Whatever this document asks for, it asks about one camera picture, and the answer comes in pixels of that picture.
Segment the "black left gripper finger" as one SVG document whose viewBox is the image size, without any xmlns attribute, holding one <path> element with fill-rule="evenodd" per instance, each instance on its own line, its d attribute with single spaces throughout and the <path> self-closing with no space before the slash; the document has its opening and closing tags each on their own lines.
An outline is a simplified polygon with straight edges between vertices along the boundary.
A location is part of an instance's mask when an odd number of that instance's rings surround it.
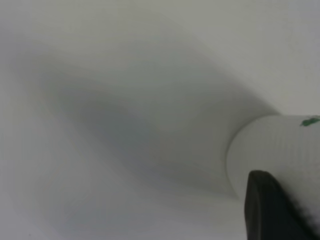
<svg viewBox="0 0 320 240">
<path fill-rule="evenodd" d="M 318 240 L 280 183 L 269 172 L 248 174 L 244 201 L 248 240 Z"/>
</svg>

